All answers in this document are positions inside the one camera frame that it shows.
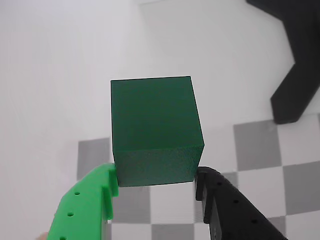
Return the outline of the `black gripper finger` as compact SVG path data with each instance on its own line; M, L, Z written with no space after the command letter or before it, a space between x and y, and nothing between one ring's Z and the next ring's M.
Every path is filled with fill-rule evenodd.
M195 199L212 240L285 240L286 237L220 172L197 168Z

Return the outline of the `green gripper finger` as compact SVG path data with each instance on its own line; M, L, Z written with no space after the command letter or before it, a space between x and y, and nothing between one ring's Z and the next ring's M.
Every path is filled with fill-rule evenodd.
M119 195L116 167L104 163L77 182L60 200L48 240L105 240Z

